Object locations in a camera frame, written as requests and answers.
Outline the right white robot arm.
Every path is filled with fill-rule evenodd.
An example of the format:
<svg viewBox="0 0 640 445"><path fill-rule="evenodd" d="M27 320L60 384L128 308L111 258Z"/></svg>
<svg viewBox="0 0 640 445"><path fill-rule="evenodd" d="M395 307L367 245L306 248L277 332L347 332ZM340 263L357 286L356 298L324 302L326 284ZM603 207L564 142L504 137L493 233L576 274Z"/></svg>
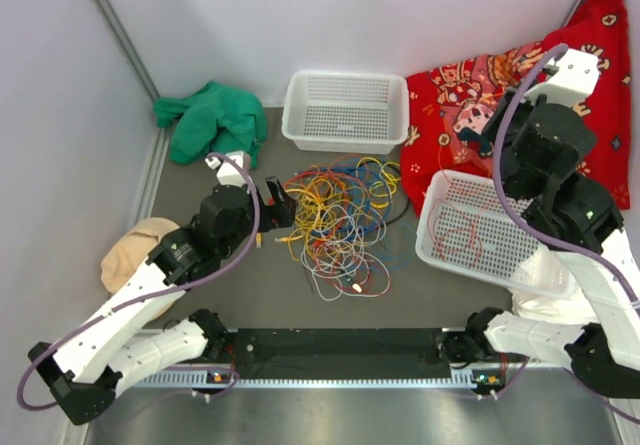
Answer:
<svg viewBox="0 0 640 445"><path fill-rule="evenodd" d="M553 323L487 307L463 330L442 334L438 351L452 365L499 354L549 362L611 404L639 396L639 267L611 194L577 169L597 137L574 106L598 79L596 56L558 44L506 92L480 131L492 148L502 209L568 267L595 320Z"/></svg>

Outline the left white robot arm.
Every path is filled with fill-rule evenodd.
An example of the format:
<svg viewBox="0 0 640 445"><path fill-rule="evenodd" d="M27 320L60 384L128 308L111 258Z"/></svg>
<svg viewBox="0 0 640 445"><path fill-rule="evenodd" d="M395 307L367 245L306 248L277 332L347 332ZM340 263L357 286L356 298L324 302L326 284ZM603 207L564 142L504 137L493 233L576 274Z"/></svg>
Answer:
<svg viewBox="0 0 640 445"><path fill-rule="evenodd" d="M216 361L226 352L226 327L199 309L146 339L137 333L188 291L239 263L259 233L293 225L296 201L269 177L264 202L249 175L219 180L188 225L165 234L133 275L78 331L58 344L37 343L32 367L74 425L99 417L127 389L176 364Z"/></svg>

